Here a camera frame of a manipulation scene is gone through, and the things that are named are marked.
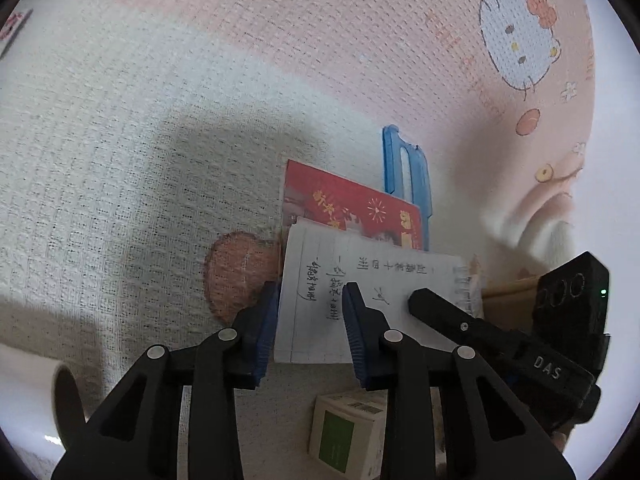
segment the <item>spiral binding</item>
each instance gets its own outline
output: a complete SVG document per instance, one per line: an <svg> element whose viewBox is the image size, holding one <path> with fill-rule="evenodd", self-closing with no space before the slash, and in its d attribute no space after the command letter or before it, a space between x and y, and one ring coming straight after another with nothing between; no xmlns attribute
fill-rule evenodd
<svg viewBox="0 0 640 480"><path fill-rule="evenodd" d="M471 305L471 275L469 274L469 268L467 266L464 267L454 267L454 282L456 284L455 293L459 298L456 301L456 306L464 310L466 313L472 313L472 305Z"/></svg>

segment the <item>fabric backdrop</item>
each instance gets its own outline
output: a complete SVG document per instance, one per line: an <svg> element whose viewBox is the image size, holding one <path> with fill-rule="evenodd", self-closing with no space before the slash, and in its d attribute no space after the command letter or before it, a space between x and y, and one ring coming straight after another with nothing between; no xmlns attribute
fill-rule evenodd
<svg viewBox="0 0 640 480"><path fill-rule="evenodd" d="M274 238L288 158L381 189L386 124L426 153L432 250L494 280L574 256L584 0L28 7L0 59L0 340L65 360L89 413L149 345L220 327L207 251ZM245 476L327 478L305 455L313 400L355 386L349 366L272 364L237 394Z"/></svg>

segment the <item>orange bow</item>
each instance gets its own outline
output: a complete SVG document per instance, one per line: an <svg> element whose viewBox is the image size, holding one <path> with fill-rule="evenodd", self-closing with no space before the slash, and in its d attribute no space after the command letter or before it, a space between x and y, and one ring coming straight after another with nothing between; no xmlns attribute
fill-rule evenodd
<svg viewBox="0 0 640 480"><path fill-rule="evenodd" d="M546 0L527 0L527 9L531 14L538 17L538 22L542 28L553 27L558 19L556 10Z"/></svg>

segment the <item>brown heart patch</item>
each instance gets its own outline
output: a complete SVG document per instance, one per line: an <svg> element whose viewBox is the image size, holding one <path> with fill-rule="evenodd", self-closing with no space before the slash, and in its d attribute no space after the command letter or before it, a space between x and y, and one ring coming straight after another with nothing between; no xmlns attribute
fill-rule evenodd
<svg viewBox="0 0 640 480"><path fill-rule="evenodd" d="M258 300L262 285L278 278L280 251L273 240L236 231L222 235L204 263L204 292L214 316L224 325Z"/></svg>

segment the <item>cartoon cat face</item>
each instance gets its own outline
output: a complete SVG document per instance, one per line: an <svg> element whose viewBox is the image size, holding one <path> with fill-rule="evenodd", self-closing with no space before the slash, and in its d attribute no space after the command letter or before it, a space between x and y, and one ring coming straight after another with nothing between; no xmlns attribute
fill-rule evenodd
<svg viewBox="0 0 640 480"><path fill-rule="evenodd" d="M504 81L533 88L560 57L552 25L557 15L546 0L481 0L482 38Z"/></svg>

